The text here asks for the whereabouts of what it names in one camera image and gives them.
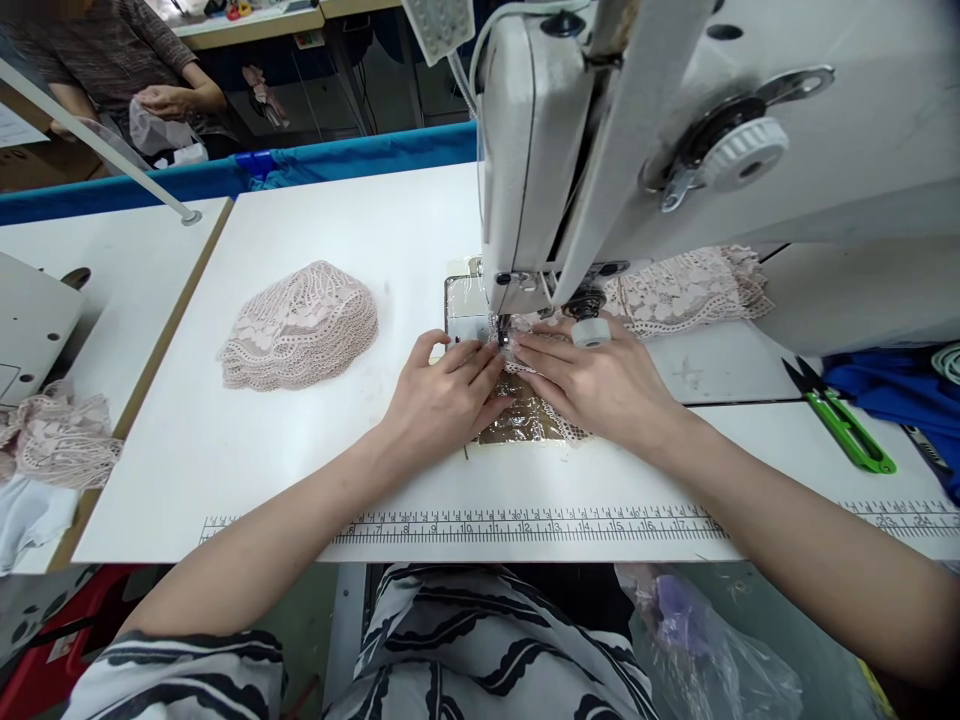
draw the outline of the ruler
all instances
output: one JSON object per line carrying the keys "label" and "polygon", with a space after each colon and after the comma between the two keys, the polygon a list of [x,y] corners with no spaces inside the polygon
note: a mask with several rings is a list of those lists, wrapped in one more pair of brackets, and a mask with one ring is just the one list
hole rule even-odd
{"label": "ruler", "polygon": [[[960,508],[931,500],[848,501],[842,508],[903,539],[960,540]],[[208,516],[200,542],[239,516]],[[699,505],[389,510],[361,515],[334,545],[726,540]]]}

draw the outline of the sewing machine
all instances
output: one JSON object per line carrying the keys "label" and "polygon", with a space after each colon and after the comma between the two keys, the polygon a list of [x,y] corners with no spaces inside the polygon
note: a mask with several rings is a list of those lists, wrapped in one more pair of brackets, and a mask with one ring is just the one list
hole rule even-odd
{"label": "sewing machine", "polygon": [[80,319],[83,296],[0,253],[0,412],[36,394]]}
{"label": "sewing machine", "polygon": [[501,8],[471,69],[501,342],[561,307],[600,344],[602,282],[732,243],[793,244],[758,325],[798,352],[960,335],[950,3],[561,5]]}

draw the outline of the metal pole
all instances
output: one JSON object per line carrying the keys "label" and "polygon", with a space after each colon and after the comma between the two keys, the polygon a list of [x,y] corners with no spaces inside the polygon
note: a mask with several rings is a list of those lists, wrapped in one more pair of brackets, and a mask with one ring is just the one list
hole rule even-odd
{"label": "metal pole", "polygon": [[331,20],[323,26],[323,36],[327,41],[327,48],[333,55],[333,62],[337,68],[337,79],[347,99],[350,112],[357,121],[357,129],[361,135],[373,135],[373,124],[367,116],[367,108],[363,104],[360,86],[353,74],[353,66],[347,55],[346,44],[343,41],[343,23],[341,20]]}
{"label": "metal pole", "polygon": [[184,225],[193,225],[203,217],[199,210],[191,210],[160,187],[140,168],[110,147],[109,143],[97,137],[95,132],[87,128],[82,122],[71,115],[66,108],[60,105],[60,103],[27,80],[3,59],[0,59],[0,80],[4,80],[10,87],[89,145],[95,152],[99,153],[101,157],[120,168],[130,176],[134,182],[151,193],[160,200],[160,202],[176,210]]}
{"label": "metal pole", "polygon": [[420,101],[420,82],[417,79],[417,66],[413,62],[410,50],[410,37],[407,34],[407,14],[403,8],[395,11],[397,32],[400,34],[400,52],[403,54],[403,74],[407,77],[407,89],[410,92],[410,106],[413,108],[413,120],[418,128],[423,127],[423,103]]}

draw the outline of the knob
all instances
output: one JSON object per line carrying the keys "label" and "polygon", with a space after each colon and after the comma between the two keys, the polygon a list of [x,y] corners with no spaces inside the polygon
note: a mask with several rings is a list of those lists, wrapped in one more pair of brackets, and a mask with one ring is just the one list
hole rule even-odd
{"label": "knob", "polygon": [[610,342],[610,325],[604,318],[589,318],[573,324],[570,337],[577,347],[592,348]]}
{"label": "knob", "polygon": [[739,190],[770,172],[789,147],[776,118],[750,120],[710,148],[700,165],[700,181],[717,192]]}

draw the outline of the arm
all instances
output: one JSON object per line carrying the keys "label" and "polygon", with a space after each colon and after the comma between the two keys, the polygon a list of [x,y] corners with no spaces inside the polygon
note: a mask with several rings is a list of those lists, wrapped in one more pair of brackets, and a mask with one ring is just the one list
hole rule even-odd
{"label": "arm", "polygon": [[495,346],[425,333],[374,429],[328,465],[221,530],[178,564],[133,611],[120,635],[223,635],[269,610],[351,520],[470,442],[512,402],[488,400],[503,358]]}
{"label": "arm", "polygon": [[144,88],[137,94],[144,108],[165,120],[178,120],[190,111],[215,114],[226,109],[227,100],[220,86],[200,69],[197,56],[143,0],[121,0],[120,10],[157,57],[190,86]]}
{"label": "arm", "polygon": [[[2,23],[0,30],[9,36],[24,59],[32,65],[50,87],[53,96],[71,115],[100,122],[100,117],[86,91],[60,58],[47,44],[42,30],[33,23]],[[50,128],[57,134],[73,138],[73,135],[56,120]]]}
{"label": "arm", "polygon": [[76,85],[67,85],[65,83],[50,83],[50,91],[61,105],[71,114],[77,117],[85,117],[94,122],[100,122],[100,116],[90,102],[90,97],[83,88]]}
{"label": "arm", "polygon": [[[787,598],[852,652],[917,685],[942,682],[957,657],[960,581],[682,407],[646,349],[610,324],[613,340],[593,350],[519,336],[517,356],[542,375],[522,377],[570,422],[675,478]],[[571,325],[534,332],[569,337]]]}
{"label": "arm", "polygon": [[197,63],[185,66],[182,75],[190,88],[150,85],[137,93],[137,100],[145,110],[164,120],[179,120],[188,112],[214,114],[226,109],[227,100],[220,86]]}

